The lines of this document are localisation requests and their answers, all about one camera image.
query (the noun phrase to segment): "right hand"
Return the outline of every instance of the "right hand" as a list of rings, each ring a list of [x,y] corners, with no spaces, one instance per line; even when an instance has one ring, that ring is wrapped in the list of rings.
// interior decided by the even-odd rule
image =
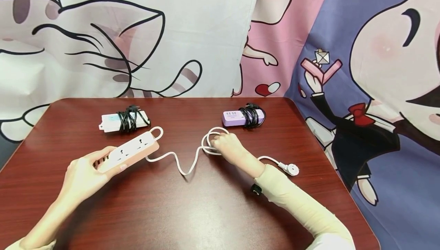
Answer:
[[[216,135],[211,140],[211,146],[217,149],[229,163],[235,166],[246,155],[249,155],[249,151],[241,145],[240,140],[238,140],[235,134],[221,132],[220,135]]]

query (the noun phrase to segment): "cartoon backdrop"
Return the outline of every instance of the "cartoon backdrop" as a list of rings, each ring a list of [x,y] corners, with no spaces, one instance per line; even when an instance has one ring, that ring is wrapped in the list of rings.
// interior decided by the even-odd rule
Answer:
[[[0,167],[65,97],[288,97],[384,250],[440,245],[440,0],[0,0]]]

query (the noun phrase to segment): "power strip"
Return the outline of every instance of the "power strip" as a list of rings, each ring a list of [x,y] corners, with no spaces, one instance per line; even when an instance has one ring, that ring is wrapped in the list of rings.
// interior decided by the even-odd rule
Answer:
[[[156,129],[160,131],[160,135],[158,137],[154,137],[154,135],[151,134],[151,132]],[[142,158],[145,158],[148,162],[155,162],[162,160],[168,155],[173,155],[174,159],[176,160],[177,169],[179,169],[180,174],[183,176],[187,176],[191,174],[191,172],[193,171],[197,163],[200,150],[203,150],[206,154],[210,154],[210,155],[221,155],[220,152],[217,151],[217,149],[211,146],[211,142],[209,141],[210,135],[220,134],[220,132],[214,132],[215,130],[220,130],[225,132],[226,134],[229,134],[228,130],[221,127],[215,127],[209,130],[209,132],[205,134],[205,136],[202,138],[201,145],[197,148],[194,157],[194,162],[187,173],[182,171],[182,168],[180,167],[180,163],[179,163],[179,158],[177,157],[177,154],[175,152],[168,152],[162,155],[161,157],[154,158],[152,160],[148,158],[148,155],[152,154],[153,152],[159,149],[159,143],[157,143],[157,140],[159,140],[164,134],[163,129],[158,126],[152,128],[148,132],[144,132],[138,137],[135,137],[132,140],[128,141],[127,143],[114,149],[112,152],[110,152],[110,154],[107,157],[104,157],[101,160],[96,161],[94,163],[94,166],[99,172],[105,173],[115,167],[120,167],[124,164],[127,165],[127,167],[130,167],[136,162],[142,160]],[[268,156],[261,156],[258,158],[258,160],[262,160],[264,158],[273,161],[274,163],[276,163],[278,167],[280,167],[284,172],[286,172],[291,176],[296,176],[299,174],[299,168],[295,164],[286,165]]]
[[[258,114],[258,124],[261,124],[264,121],[263,111],[257,109]],[[223,112],[223,125],[226,127],[230,126],[243,126],[246,124],[246,118],[241,111],[224,111]]]
[[[136,118],[136,127],[145,127],[150,124],[150,119],[148,119],[147,114],[144,111],[139,111],[139,114],[141,114],[148,122],[145,123],[142,117]],[[132,117],[135,117],[135,113],[131,112],[130,115]],[[118,114],[110,114],[110,115],[102,115],[101,116],[101,124],[99,125],[100,130],[104,130],[104,132],[116,132],[119,131],[121,128],[121,119],[119,118]]]
[[[155,129],[160,129],[162,131],[160,127],[156,127],[133,138],[127,143],[122,144],[110,152],[107,157],[96,161],[94,163],[95,169],[101,173],[106,173],[111,169],[116,167],[119,168],[124,164],[127,165],[127,167],[130,167],[143,158],[148,157],[148,155],[159,149],[159,143],[157,140],[162,137],[162,134],[158,138],[155,138],[151,133],[151,131],[154,131]]]

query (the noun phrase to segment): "dark red table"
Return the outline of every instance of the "dark red table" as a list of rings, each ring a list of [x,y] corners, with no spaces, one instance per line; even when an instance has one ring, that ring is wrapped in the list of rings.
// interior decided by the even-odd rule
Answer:
[[[336,214],[358,250],[380,249],[292,101],[285,98],[63,99],[53,103],[0,172],[0,249],[20,239],[55,200],[71,160],[119,146],[142,132],[98,130],[101,115],[136,104],[165,130],[160,149],[187,171],[223,111],[254,102],[267,112],[260,128],[231,128],[255,156],[295,163],[291,179]],[[61,229],[56,249],[305,249],[312,236],[285,210],[249,191],[252,182],[219,156],[200,154],[186,181],[173,157],[140,161],[81,204]]]

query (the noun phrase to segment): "coiled black cord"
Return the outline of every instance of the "coiled black cord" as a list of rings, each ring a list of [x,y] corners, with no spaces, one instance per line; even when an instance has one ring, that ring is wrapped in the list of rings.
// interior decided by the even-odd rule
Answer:
[[[121,120],[121,127],[119,128],[120,132],[130,133],[136,131],[136,120],[137,115],[139,114],[142,120],[145,122],[147,127],[151,126],[151,121],[145,120],[144,116],[140,113],[140,107],[136,105],[130,105],[125,111],[118,111],[116,114],[119,116],[119,120]]]
[[[264,119],[263,121],[261,121],[261,123],[259,123],[260,119],[258,118],[258,109],[260,109],[264,114]],[[266,112],[257,104],[247,103],[244,108],[241,107],[238,110],[243,114],[246,119],[244,128],[255,129],[257,127],[260,127],[263,124],[264,120],[266,120]]]

